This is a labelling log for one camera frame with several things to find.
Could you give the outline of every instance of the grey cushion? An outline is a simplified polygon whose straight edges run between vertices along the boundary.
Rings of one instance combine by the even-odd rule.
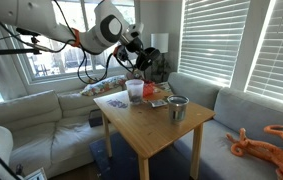
[[[208,81],[176,72],[170,73],[168,83],[174,94],[186,96],[190,101],[209,109],[214,108],[217,94],[221,89],[220,86]]]
[[[263,131],[267,125],[283,125],[282,103],[260,95],[223,88],[218,94],[214,111],[215,120],[233,131],[245,128],[248,138],[283,147],[280,137]]]
[[[274,164],[245,154],[243,157],[231,153],[231,142],[226,133],[238,134],[215,120],[203,124],[200,154],[199,179],[202,180],[275,180]],[[175,147],[187,159],[191,158],[193,131],[176,141]]]

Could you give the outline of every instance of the plastic cup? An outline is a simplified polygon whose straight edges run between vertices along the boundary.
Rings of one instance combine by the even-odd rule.
[[[125,85],[127,86],[130,104],[140,104],[143,101],[142,97],[144,81],[140,79],[131,79],[126,81]]]
[[[189,99],[185,96],[171,95],[168,97],[169,119],[173,124],[179,124],[184,118]]]

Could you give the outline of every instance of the wooden table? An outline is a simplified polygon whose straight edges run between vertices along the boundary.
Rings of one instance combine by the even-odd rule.
[[[168,92],[160,91],[145,97],[144,100],[163,99],[169,95],[171,94]],[[112,150],[108,120],[138,154],[141,180],[149,179],[150,157],[194,130],[190,176],[198,179],[203,122],[214,116],[212,110],[190,102],[185,119],[175,125],[170,123],[168,106],[152,108],[149,103],[130,105],[127,91],[98,97],[94,101],[102,110],[109,157],[112,157]]]

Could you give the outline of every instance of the blue rug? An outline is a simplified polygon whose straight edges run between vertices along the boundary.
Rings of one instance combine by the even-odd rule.
[[[103,180],[138,180],[138,157],[124,138],[115,133],[110,136],[112,158],[108,158],[105,140],[89,145]],[[190,162],[173,145],[149,159],[151,180],[188,180]]]

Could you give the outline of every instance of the robotic arm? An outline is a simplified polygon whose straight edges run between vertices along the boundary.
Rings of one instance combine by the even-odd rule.
[[[97,55],[120,41],[128,45],[137,38],[143,24],[129,25],[110,0],[104,0],[95,8],[96,26],[87,32],[78,32],[57,23],[51,0],[0,0],[0,21],[22,29],[42,34],[60,42],[71,42],[90,54]]]

